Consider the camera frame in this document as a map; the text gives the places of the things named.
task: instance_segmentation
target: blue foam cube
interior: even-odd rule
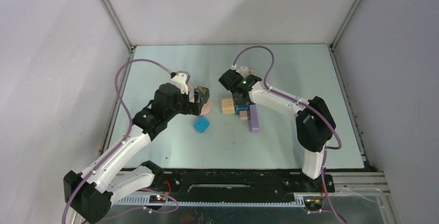
[[[206,131],[208,127],[209,121],[204,117],[198,118],[198,120],[194,124],[194,129],[197,130],[197,132],[199,133],[204,133],[204,131]]]

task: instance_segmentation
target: purple block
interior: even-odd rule
[[[250,105],[250,132],[259,133],[259,120],[256,104]]]

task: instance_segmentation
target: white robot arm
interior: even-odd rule
[[[231,91],[235,105],[260,104],[295,119],[299,143],[305,148],[302,172],[309,178],[316,179],[321,173],[324,147],[332,133],[319,118],[315,118],[311,111],[298,103],[312,104],[335,128],[335,122],[325,102],[319,97],[312,100],[297,97],[271,85],[266,88],[261,78],[252,74],[247,66],[233,69],[226,71],[219,82]]]
[[[143,147],[166,129],[177,114],[199,115],[209,98],[209,90],[194,90],[194,102],[189,101],[189,73],[173,73],[170,83],[160,85],[146,107],[133,118],[133,128],[127,139],[121,138],[95,162],[80,173],[70,171],[64,176],[64,195],[68,202],[73,192],[90,175],[71,202],[71,207],[93,224],[100,221],[110,207],[134,191],[150,187],[162,169],[151,161],[122,176],[117,173]]]

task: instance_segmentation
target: white wall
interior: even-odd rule
[[[354,0],[111,0],[133,44],[330,43]]]
[[[0,223],[60,223],[127,51],[99,0],[0,0]]]
[[[364,0],[336,51],[402,223],[437,223],[439,1]]]

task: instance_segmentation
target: red wire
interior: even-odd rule
[[[321,184],[321,193],[325,194],[325,190],[323,189],[323,184]]]
[[[171,194],[171,184],[170,184],[167,180],[164,181],[163,184],[167,184],[167,185],[168,185],[168,188],[169,188],[169,193],[168,193],[168,195],[170,195],[170,194]]]

